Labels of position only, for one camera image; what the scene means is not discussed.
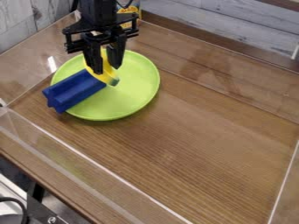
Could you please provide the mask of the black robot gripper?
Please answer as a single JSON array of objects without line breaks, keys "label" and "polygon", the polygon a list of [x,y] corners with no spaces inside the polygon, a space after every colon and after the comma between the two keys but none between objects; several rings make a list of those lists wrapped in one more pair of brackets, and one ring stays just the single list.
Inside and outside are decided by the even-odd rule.
[{"label": "black robot gripper", "polygon": [[138,33],[137,14],[117,14],[117,0],[76,0],[80,19],[66,26],[61,33],[65,37],[65,51],[82,51],[88,67],[94,74],[102,74],[100,46],[106,45],[106,60],[118,69],[126,47],[126,39]]}]

